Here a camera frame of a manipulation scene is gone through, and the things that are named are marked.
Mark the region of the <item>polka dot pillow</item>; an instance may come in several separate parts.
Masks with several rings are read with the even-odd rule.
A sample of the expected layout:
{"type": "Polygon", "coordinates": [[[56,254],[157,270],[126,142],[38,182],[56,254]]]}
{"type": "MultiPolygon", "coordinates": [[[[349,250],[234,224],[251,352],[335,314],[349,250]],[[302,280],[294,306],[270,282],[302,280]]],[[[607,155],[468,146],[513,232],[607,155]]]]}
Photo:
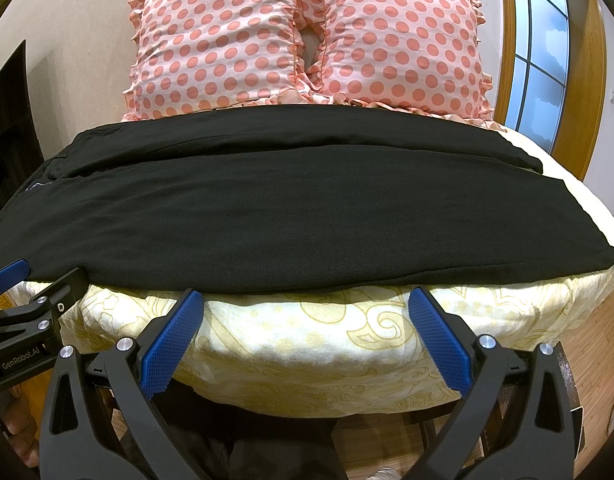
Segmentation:
{"type": "Polygon", "coordinates": [[[124,120],[307,104],[299,0],[129,0],[136,62],[124,120]]]}
{"type": "Polygon", "coordinates": [[[299,0],[319,38],[305,73],[318,103],[384,107],[475,126],[494,119],[478,52],[481,0],[299,0]]]}

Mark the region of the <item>black pants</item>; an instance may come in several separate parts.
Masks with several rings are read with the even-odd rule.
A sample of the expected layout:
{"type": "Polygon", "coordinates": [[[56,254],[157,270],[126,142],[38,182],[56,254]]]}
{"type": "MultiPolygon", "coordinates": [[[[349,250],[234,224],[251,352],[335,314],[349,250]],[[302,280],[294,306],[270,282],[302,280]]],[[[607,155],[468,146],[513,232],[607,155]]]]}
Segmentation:
{"type": "Polygon", "coordinates": [[[500,133],[337,105],[79,133],[0,212],[35,281],[269,294],[505,285],[606,270],[614,241],[500,133]]]}

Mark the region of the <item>blue glass wooden door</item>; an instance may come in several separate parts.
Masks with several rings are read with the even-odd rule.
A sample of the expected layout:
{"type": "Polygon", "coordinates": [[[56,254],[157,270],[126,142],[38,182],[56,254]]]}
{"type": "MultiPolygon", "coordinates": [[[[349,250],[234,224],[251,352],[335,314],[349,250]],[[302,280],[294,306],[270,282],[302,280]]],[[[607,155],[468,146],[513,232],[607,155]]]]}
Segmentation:
{"type": "Polygon", "coordinates": [[[583,179],[606,91],[600,0],[502,0],[495,117],[583,179]]]}

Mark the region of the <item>dark bedside furniture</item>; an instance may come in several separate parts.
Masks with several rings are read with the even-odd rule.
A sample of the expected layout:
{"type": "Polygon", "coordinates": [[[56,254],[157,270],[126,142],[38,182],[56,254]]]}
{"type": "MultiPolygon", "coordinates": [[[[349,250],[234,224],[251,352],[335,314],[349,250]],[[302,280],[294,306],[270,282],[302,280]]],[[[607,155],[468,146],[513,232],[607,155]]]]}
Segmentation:
{"type": "Polygon", "coordinates": [[[0,211],[42,162],[29,102],[26,41],[22,40],[0,69],[0,211]]]}

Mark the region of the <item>left polka dot pillow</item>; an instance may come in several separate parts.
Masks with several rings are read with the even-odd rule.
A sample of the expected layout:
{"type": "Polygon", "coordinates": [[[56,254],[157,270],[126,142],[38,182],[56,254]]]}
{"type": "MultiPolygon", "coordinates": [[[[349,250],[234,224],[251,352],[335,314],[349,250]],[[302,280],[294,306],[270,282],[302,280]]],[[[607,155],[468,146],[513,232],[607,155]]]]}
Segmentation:
{"type": "Polygon", "coordinates": [[[124,120],[307,104],[299,0],[129,0],[136,62],[124,120]]]}

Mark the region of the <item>right polka dot pillow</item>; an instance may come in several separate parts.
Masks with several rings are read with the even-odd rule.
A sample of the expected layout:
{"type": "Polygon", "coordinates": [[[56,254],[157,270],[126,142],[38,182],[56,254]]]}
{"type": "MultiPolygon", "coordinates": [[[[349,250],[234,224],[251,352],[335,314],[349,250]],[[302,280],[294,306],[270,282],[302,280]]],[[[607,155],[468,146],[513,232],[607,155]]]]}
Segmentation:
{"type": "Polygon", "coordinates": [[[299,0],[319,38],[305,73],[318,103],[384,107],[475,126],[494,119],[478,52],[481,0],[299,0]]]}

